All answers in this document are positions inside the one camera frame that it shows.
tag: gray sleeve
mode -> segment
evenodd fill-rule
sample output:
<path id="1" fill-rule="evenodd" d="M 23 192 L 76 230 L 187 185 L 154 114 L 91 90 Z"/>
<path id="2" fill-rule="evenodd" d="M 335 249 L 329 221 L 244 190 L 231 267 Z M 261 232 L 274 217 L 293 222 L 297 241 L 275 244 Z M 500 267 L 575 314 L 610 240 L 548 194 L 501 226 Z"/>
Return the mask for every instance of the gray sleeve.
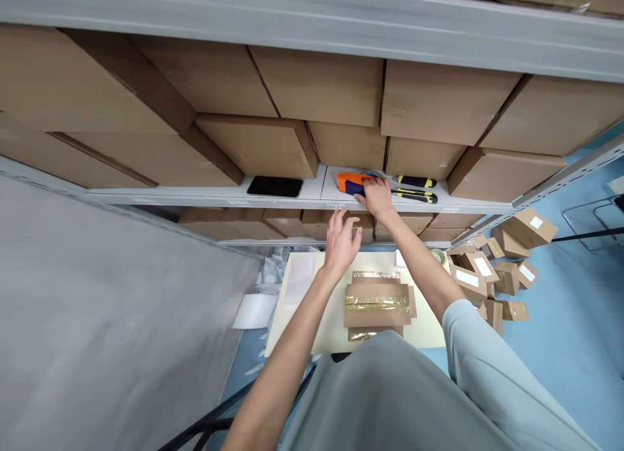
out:
<path id="1" fill-rule="evenodd" d="M 442 319 L 448 373 L 515 444 L 531 450 L 599 450 L 468 300 Z"/>

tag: black phone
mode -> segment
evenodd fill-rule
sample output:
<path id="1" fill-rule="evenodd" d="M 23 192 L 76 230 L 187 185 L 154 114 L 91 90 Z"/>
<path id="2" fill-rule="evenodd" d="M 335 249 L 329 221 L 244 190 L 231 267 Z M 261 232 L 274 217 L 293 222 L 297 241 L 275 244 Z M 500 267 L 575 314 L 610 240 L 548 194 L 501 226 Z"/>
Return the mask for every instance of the black phone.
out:
<path id="1" fill-rule="evenodd" d="M 304 181 L 293 178 L 255 177 L 247 189 L 247 194 L 296 198 Z"/>

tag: wall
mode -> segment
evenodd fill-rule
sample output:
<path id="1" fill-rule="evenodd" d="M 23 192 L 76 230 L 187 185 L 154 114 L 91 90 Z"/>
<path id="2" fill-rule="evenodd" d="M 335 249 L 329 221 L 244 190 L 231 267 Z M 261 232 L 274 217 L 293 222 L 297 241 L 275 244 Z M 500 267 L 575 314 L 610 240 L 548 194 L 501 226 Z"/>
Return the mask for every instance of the wall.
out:
<path id="1" fill-rule="evenodd" d="M 258 269 L 0 177 L 0 449 L 162 446 L 217 405 Z"/>

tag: person's left hand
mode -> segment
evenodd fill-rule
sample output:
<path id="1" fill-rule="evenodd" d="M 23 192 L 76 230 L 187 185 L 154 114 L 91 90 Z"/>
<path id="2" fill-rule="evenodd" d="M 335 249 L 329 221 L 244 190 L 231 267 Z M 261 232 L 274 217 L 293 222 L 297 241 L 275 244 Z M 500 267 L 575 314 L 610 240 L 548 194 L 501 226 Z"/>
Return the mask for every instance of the person's left hand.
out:
<path id="1" fill-rule="evenodd" d="M 359 222 L 359 217 L 349 217 L 343 224 L 345 214 L 346 208 L 334 211 L 327 229 L 325 264 L 323 264 L 323 267 L 336 283 L 344 275 L 351 263 L 353 263 L 362 243 L 362 227 L 358 227 L 356 235 L 351 239 L 353 224 Z"/>

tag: table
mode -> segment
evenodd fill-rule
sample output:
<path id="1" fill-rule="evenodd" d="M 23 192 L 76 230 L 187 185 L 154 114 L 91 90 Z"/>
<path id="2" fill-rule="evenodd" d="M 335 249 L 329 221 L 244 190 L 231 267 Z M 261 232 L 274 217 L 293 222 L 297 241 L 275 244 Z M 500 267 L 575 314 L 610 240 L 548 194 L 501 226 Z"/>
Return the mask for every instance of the table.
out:
<path id="1" fill-rule="evenodd" d="M 314 274 L 320 269 L 325 260 L 325 253 L 291 253 L 281 286 L 275 315 L 269 329 L 266 342 L 265 356 L 268 357 L 273 351 L 277 341 L 280 339 L 286 325 L 290 321 L 298 304 L 289 303 L 286 300 L 286 288 L 291 274 L 293 262 L 296 258 L 313 257 Z M 431 308 L 425 301 L 414 280 L 411 278 L 407 268 L 395 267 L 395 253 L 358 253 L 353 264 L 346 271 L 343 278 L 338 282 L 336 288 L 330 296 L 330 300 L 325 308 L 317 336 L 312 346 L 312 354 L 323 354 L 325 352 L 334 354 L 338 352 L 352 352 L 362 341 L 351 342 L 348 340 L 348 330 L 343 326 L 345 317 L 345 290 L 347 284 L 351 283 L 351 274 L 358 270 L 374 271 L 398 271 L 401 275 L 401 283 L 412 285 L 416 299 L 416 310 L 418 317 L 412 318 L 411 325 L 404 327 L 404 338 L 416 348 L 445 347 L 444 333 Z"/>

